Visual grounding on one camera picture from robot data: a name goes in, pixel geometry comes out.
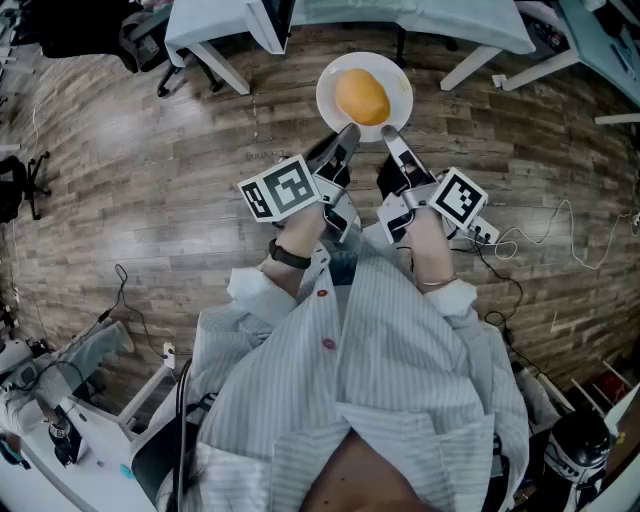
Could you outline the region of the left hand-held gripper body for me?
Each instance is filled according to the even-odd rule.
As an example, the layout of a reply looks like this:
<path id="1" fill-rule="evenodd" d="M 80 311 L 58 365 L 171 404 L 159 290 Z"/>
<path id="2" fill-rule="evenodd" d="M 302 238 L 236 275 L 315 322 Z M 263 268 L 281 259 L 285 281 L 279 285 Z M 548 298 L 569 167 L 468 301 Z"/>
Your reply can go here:
<path id="1" fill-rule="evenodd" d="M 361 225 L 344 183 L 348 177 L 344 166 L 326 164 L 311 171 L 298 154 L 241 181 L 238 188 L 255 220 L 262 223 L 278 223 L 311 204 L 321 204 L 329 236 L 342 243 L 352 227 Z"/>

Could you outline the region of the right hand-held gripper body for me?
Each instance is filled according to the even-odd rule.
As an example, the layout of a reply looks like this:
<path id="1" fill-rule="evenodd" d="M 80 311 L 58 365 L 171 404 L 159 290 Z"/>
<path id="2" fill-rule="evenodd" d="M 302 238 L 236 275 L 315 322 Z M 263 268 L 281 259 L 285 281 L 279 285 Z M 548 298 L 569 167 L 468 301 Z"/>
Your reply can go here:
<path id="1" fill-rule="evenodd" d="M 383 196 L 377 216 L 389 243 L 400 242 L 406 234 L 406 227 L 414 219 L 414 211 L 426 207 L 437 211 L 444 220 L 454 226 L 455 231 L 470 233 L 471 221 L 476 216 L 480 216 L 480 212 L 488 201 L 487 193 L 471 179 L 452 167 L 444 173 L 443 177 L 435 176 L 434 185 L 424 185 L 403 193 L 393 193 L 383 182 L 385 163 L 376 180 Z M 483 244 L 472 234 L 471 239 Z"/>

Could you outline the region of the orange bread bun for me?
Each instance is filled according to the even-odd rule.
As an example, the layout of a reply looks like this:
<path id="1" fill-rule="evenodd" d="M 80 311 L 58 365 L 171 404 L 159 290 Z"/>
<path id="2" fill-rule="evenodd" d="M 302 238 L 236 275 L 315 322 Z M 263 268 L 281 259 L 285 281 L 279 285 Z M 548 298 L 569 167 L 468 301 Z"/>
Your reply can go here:
<path id="1" fill-rule="evenodd" d="M 360 125 L 379 125 L 391 115 L 384 87 L 364 69 L 347 70 L 338 77 L 335 100 L 338 107 Z"/>

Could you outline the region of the white round plate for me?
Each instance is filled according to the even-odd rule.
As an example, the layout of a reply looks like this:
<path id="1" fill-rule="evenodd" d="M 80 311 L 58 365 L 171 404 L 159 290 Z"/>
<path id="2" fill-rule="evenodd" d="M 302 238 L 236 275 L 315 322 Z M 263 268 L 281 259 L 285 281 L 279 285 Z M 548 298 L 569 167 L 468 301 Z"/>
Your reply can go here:
<path id="1" fill-rule="evenodd" d="M 332 61 L 320 75 L 316 86 L 316 103 L 321 117 L 336 133 L 352 122 L 336 101 L 336 87 L 340 76 L 352 69 L 370 72 L 385 89 L 390 102 L 390 116 L 375 126 L 359 124 L 361 143 L 382 140 L 381 130 L 392 125 L 401 130 L 413 109 L 413 90 L 404 71 L 392 60 L 371 52 L 353 52 Z"/>

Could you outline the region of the person's left forearm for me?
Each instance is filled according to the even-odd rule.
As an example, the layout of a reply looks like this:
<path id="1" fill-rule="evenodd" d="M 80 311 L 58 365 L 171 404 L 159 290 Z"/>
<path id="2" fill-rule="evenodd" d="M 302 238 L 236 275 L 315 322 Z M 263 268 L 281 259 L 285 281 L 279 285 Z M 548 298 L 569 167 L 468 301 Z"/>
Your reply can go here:
<path id="1" fill-rule="evenodd" d="M 276 242 L 290 253 L 311 258 L 325 228 L 324 205 L 316 202 L 288 217 Z M 270 255 L 261 265 L 262 273 L 292 297 L 297 296 L 306 270 L 286 266 Z"/>

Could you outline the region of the person's right forearm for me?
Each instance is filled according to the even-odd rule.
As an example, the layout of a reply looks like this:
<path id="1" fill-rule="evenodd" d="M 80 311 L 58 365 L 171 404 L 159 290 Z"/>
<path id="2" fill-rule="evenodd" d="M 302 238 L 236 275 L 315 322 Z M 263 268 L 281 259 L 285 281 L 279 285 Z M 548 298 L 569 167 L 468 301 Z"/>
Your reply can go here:
<path id="1" fill-rule="evenodd" d="M 449 241 L 437 211 L 429 207 L 415 210 L 413 221 L 406 227 L 406 239 L 413 259 L 415 284 L 423 294 L 456 279 Z"/>

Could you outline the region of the white power strip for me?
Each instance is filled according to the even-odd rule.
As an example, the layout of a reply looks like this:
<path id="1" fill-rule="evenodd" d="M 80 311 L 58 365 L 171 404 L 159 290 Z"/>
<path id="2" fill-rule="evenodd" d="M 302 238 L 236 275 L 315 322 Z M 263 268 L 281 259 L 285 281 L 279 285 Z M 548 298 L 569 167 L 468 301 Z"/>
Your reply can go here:
<path id="1" fill-rule="evenodd" d="M 495 245 L 500 237 L 500 232 L 492 224 L 480 216 L 476 216 L 470 223 L 469 232 L 486 245 Z"/>

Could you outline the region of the black wrist band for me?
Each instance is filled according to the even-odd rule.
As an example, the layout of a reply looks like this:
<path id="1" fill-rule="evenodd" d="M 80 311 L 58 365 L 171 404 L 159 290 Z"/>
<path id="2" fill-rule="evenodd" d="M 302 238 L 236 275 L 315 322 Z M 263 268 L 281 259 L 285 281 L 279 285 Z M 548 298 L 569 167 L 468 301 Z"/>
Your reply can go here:
<path id="1" fill-rule="evenodd" d="M 276 238 L 269 242 L 269 255 L 272 260 L 297 270 L 306 270 L 311 265 L 310 257 L 301 257 L 288 252 L 276 242 Z"/>

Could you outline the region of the blue jeans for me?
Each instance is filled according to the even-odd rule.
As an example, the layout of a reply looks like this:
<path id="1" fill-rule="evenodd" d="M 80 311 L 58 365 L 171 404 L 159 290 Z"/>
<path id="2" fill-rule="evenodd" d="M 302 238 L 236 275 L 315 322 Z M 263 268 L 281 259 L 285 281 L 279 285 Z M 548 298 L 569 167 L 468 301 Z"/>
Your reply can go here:
<path id="1" fill-rule="evenodd" d="M 343 242 L 326 241 L 325 247 L 330 256 L 328 269 L 335 287 L 352 285 L 361 246 L 360 232 L 350 232 Z"/>

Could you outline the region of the pale striped shirt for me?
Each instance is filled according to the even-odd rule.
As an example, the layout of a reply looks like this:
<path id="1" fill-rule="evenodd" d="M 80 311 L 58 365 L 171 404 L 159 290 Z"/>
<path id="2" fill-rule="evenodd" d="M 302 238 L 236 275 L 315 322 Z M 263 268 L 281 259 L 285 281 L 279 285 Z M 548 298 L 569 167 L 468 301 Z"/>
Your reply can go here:
<path id="1" fill-rule="evenodd" d="M 259 267 L 232 272 L 198 320 L 188 399 L 215 398 L 197 434 L 184 512 L 296 512 L 358 434 L 441 512 L 513 503 L 529 428 L 498 330 L 475 288 L 420 292 L 394 250 L 353 238 L 351 284 L 317 245 L 291 296 Z"/>

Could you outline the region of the office chair with grey garment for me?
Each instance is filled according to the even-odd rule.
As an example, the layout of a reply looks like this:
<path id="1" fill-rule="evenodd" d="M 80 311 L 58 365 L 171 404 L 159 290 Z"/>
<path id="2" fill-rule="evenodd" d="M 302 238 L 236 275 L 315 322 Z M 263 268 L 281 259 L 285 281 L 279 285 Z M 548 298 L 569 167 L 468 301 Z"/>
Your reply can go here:
<path id="1" fill-rule="evenodd" d="M 129 15 L 122 22 L 119 42 L 133 59 L 133 73 L 149 72 L 164 61 L 170 60 L 164 37 L 172 7 L 173 0 L 168 0 L 158 6 L 147 5 L 142 10 Z M 193 57 L 208 78 L 212 93 L 217 93 L 222 88 L 222 83 L 215 78 L 214 73 L 200 57 L 186 48 L 179 49 L 177 53 L 183 61 L 187 57 Z M 181 69 L 171 63 L 168 65 L 156 89 L 159 98 L 164 98 L 171 93 L 167 88 L 167 83 L 178 75 Z"/>

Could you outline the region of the white table with teal top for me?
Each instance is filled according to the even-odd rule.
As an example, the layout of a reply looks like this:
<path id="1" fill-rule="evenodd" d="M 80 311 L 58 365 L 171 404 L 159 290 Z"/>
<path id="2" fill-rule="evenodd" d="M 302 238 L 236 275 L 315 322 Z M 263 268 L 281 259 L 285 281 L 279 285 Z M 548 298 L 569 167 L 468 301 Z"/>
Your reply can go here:
<path id="1" fill-rule="evenodd" d="M 596 116 L 597 125 L 637 124 L 640 127 L 640 52 L 627 29 L 609 36 L 595 14 L 581 0 L 558 0 L 553 15 L 541 20 L 557 27 L 569 48 L 512 76 L 495 75 L 496 86 L 504 91 L 519 89 L 531 82 L 575 64 L 582 64 L 621 91 L 637 107 L 631 114 Z"/>

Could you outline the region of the pale denim garment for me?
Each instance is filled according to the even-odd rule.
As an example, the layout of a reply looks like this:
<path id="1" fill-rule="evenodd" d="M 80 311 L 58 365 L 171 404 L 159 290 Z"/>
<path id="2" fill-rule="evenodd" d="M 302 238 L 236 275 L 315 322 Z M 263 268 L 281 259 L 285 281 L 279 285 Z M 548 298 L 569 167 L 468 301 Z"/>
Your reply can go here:
<path id="1" fill-rule="evenodd" d="M 72 395 L 100 366 L 100 363 L 116 352 L 132 353 L 135 344 L 122 322 L 107 322 L 83 341 L 75 342 L 63 353 L 57 355 L 55 363 L 43 377 L 44 399 L 51 407 L 56 407 L 66 397 Z"/>

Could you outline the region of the black swivel chair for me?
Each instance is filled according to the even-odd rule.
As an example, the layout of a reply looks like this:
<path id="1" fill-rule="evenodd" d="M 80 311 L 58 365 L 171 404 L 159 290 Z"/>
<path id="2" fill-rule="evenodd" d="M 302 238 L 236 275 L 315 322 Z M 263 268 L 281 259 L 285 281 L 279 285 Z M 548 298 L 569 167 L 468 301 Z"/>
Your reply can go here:
<path id="1" fill-rule="evenodd" d="M 36 212 L 35 198 L 51 195 L 51 191 L 36 185 L 36 177 L 42 162 L 50 158 L 45 151 L 38 160 L 31 159 L 24 164 L 17 156 L 11 155 L 0 161 L 0 224 L 15 220 L 23 200 L 30 204 L 32 218 L 41 219 Z"/>

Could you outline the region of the person's chest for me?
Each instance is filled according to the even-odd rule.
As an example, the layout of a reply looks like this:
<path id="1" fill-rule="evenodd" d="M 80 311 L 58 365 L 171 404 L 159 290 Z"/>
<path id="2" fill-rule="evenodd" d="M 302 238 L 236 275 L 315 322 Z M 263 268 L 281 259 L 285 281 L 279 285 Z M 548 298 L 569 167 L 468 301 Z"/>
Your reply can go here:
<path id="1" fill-rule="evenodd" d="M 311 485 L 300 512 L 436 512 L 409 481 L 350 430 Z"/>

